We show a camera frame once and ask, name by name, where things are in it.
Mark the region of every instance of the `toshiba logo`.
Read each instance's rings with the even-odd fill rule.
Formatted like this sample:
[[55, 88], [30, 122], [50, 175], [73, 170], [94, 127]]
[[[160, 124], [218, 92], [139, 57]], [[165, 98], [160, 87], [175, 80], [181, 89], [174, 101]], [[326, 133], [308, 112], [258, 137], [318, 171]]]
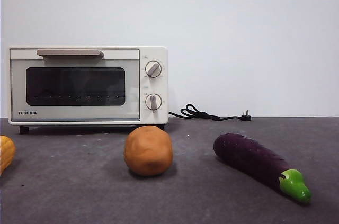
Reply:
[[37, 114], [36, 111], [18, 111], [18, 114]]

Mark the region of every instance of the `eggplant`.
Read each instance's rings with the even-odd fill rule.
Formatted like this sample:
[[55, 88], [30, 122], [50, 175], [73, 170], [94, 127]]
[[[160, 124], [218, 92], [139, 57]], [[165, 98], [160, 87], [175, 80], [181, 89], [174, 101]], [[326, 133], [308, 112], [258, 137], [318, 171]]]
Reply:
[[300, 203], [310, 202], [311, 193], [302, 174], [275, 152], [240, 134], [220, 135], [213, 144], [216, 155], [267, 186], [289, 195]]

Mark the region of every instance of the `oven window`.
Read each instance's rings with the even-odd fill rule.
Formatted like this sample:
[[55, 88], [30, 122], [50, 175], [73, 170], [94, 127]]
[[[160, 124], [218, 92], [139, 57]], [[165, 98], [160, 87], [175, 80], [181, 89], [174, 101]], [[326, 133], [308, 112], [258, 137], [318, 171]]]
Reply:
[[30, 106], [121, 106], [125, 98], [123, 68], [26, 70], [26, 101]]

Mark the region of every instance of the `white toaster oven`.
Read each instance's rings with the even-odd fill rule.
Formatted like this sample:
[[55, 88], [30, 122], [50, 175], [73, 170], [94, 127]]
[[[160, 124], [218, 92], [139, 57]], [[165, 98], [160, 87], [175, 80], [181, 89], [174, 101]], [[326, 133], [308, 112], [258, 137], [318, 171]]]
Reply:
[[10, 48], [8, 121], [19, 125], [166, 124], [163, 47]]

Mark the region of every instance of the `power cord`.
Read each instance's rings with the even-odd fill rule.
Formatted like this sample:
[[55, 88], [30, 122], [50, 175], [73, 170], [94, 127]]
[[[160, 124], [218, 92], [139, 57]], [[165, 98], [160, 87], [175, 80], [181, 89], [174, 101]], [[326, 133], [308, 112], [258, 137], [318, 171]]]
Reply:
[[203, 118], [203, 119], [211, 119], [211, 120], [214, 120], [214, 121], [225, 121], [225, 120], [229, 120], [229, 119], [240, 119], [242, 121], [249, 122], [252, 119], [252, 117], [250, 115], [248, 115], [248, 110], [246, 111], [246, 115], [245, 115], [245, 112], [244, 112], [244, 114], [241, 117], [236, 117], [236, 116], [234, 116], [234, 117], [219, 117], [219, 116], [216, 116], [216, 115], [210, 115], [206, 112], [200, 112], [192, 104], [187, 104], [186, 108], [180, 109], [180, 112], [183, 115], [175, 114], [175, 113], [172, 113], [172, 112], [169, 112], [169, 114], [174, 115], [175, 117], [185, 118], [185, 119]]

